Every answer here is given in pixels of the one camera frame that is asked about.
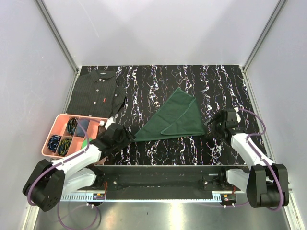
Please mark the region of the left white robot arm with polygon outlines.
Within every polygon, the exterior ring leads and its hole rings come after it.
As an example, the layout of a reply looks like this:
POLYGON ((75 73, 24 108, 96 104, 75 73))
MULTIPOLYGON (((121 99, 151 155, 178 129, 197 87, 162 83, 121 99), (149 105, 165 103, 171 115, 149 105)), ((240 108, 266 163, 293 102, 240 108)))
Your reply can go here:
POLYGON ((84 148, 73 154, 53 162, 41 160, 37 163, 22 190, 29 205, 47 212, 71 192, 104 186, 103 174, 94 164, 135 140, 135 136, 113 117, 104 127, 104 133, 88 140, 84 148))

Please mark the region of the green cloth napkin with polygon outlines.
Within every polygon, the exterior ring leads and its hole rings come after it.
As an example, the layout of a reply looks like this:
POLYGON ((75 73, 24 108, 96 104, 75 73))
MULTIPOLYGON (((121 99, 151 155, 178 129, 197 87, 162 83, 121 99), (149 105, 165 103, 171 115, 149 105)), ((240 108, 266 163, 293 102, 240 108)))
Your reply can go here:
POLYGON ((135 134, 135 142, 202 136, 206 133, 196 98, 177 88, 135 134))

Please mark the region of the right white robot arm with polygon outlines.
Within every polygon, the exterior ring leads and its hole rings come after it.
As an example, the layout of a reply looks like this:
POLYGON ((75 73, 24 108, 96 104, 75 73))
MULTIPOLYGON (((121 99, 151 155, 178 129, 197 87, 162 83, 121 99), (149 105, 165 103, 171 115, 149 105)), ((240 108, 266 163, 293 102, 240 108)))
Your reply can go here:
POLYGON ((252 136, 240 127, 240 108, 218 111, 205 121, 215 138, 232 147, 243 159, 249 172, 242 169, 222 171, 218 185, 224 190, 232 186, 247 196, 253 208, 264 207, 278 211, 289 203, 288 171, 284 164, 276 164, 269 159, 252 141, 252 136))

